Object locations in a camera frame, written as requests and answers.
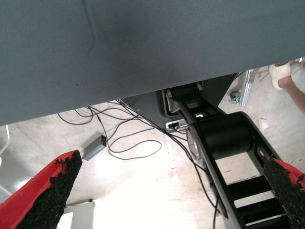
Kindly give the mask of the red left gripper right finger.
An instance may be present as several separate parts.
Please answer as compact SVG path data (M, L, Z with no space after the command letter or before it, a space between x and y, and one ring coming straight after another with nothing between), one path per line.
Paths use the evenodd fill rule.
M282 160L269 157L264 176L288 215L293 229L305 227L305 174Z

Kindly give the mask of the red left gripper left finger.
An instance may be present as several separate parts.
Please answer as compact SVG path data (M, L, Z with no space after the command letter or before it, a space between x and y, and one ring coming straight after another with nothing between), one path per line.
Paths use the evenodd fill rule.
M82 165L78 150L64 153L0 205L2 229L55 229Z

